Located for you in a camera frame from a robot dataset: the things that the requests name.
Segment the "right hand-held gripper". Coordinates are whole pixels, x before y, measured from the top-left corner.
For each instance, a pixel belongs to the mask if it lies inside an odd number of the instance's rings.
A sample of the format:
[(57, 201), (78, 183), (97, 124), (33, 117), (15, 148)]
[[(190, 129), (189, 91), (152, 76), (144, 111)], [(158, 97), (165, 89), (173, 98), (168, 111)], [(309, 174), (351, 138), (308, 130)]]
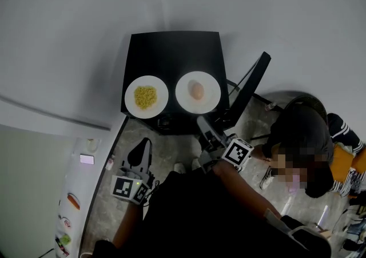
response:
[(242, 171), (246, 162), (251, 158), (254, 147), (240, 138), (226, 140), (223, 132), (218, 132), (204, 117), (197, 117), (197, 125), (200, 130), (198, 141), (204, 150), (199, 157), (200, 167), (205, 173), (219, 160), (232, 164), (238, 172)]

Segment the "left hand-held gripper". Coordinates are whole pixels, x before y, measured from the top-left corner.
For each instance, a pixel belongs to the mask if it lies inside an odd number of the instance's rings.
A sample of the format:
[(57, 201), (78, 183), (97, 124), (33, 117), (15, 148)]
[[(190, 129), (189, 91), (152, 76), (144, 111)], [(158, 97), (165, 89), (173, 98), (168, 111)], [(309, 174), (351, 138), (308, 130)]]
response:
[(148, 171), (151, 165), (152, 142), (145, 137), (133, 142), (122, 158), (122, 168), (112, 175), (110, 195), (136, 205), (144, 202), (153, 187), (154, 175)]

